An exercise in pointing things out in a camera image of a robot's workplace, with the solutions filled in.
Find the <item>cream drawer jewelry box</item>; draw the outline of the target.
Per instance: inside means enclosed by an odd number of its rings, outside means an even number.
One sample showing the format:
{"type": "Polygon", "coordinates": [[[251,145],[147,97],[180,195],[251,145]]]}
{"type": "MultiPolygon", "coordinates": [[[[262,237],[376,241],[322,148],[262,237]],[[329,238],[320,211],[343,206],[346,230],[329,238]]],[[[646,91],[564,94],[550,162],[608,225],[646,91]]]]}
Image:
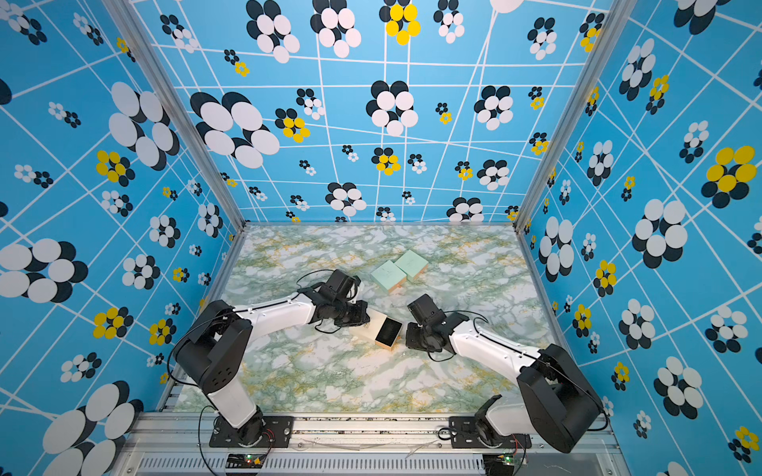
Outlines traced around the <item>cream drawer jewelry box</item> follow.
{"type": "Polygon", "coordinates": [[[351,327],[350,333],[355,337],[391,350],[401,333],[402,323],[385,315],[385,313],[375,311],[375,309],[369,309],[367,315],[370,321],[358,327],[351,327]]]}

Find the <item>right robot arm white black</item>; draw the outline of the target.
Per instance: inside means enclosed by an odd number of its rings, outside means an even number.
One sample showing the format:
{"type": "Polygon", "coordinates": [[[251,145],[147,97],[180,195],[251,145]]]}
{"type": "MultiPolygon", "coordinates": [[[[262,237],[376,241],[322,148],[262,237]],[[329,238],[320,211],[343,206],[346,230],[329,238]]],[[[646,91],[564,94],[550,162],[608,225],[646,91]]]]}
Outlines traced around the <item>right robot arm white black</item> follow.
{"type": "Polygon", "coordinates": [[[551,448],[570,453],[603,413],[601,398],[559,345],[523,345],[454,317],[436,325],[409,323],[405,343],[428,354],[446,351],[470,359],[519,389],[520,404],[495,395],[466,424],[452,424],[454,447],[527,447],[528,436],[537,434],[551,448]]]}

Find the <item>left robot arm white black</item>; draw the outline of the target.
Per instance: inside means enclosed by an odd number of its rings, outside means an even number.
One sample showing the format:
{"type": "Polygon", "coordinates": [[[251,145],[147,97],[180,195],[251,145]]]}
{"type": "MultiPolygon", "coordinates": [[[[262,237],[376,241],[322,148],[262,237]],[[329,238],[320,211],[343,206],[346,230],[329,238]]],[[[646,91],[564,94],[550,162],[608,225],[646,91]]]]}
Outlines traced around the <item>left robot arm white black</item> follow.
{"type": "Polygon", "coordinates": [[[333,299],[305,290],[269,303],[232,307],[219,299],[177,342],[174,358],[224,422],[241,430],[261,420],[239,377],[243,357],[258,338],[289,327],[332,319],[338,327],[370,321],[361,299],[333,299]]]}

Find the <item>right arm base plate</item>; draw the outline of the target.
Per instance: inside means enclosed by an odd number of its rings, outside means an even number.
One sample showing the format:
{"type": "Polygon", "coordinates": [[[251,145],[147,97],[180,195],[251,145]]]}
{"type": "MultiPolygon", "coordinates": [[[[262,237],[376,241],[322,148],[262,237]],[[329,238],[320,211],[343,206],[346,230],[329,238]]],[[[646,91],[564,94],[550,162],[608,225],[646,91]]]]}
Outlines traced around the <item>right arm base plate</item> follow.
{"type": "Polygon", "coordinates": [[[475,416],[450,416],[448,426],[450,444],[455,449],[509,449],[523,450],[532,447],[529,434],[500,436],[484,418],[475,416]]]}

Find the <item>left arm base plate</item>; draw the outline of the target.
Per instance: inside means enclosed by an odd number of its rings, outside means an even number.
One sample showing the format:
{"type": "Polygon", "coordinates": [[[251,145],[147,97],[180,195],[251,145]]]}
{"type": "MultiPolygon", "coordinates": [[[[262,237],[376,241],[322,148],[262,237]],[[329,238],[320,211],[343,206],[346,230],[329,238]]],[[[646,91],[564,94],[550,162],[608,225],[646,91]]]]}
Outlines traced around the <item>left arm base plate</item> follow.
{"type": "Polygon", "coordinates": [[[213,448],[287,448],[294,422],[292,416],[256,416],[242,428],[232,428],[222,416],[217,416],[208,445],[213,448]]]}

